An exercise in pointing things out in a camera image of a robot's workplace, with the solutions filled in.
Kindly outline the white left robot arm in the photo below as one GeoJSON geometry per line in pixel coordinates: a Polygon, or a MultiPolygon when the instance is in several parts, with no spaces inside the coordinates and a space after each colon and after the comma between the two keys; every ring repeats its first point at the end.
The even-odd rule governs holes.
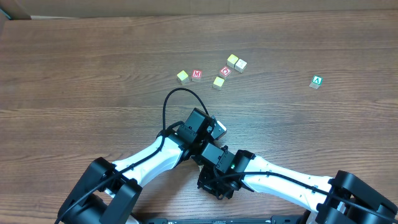
{"type": "Polygon", "coordinates": [[[131,215],[142,188],[159,174],[201,152],[226,128],[195,108],[165,127],[141,152],[119,161],[99,157],[84,171],[57,215],[57,223],[136,223],[131,215]]]}

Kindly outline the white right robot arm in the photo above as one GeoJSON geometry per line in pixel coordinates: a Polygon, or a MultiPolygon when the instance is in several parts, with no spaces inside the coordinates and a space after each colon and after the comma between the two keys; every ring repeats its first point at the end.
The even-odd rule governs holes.
{"type": "Polygon", "coordinates": [[[397,223],[397,205],[352,173],[334,177],[299,173],[249,151],[233,154],[210,143],[195,155],[198,187],[218,199],[241,188],[275,195],[307,210],[302,223],[397,223]]]}

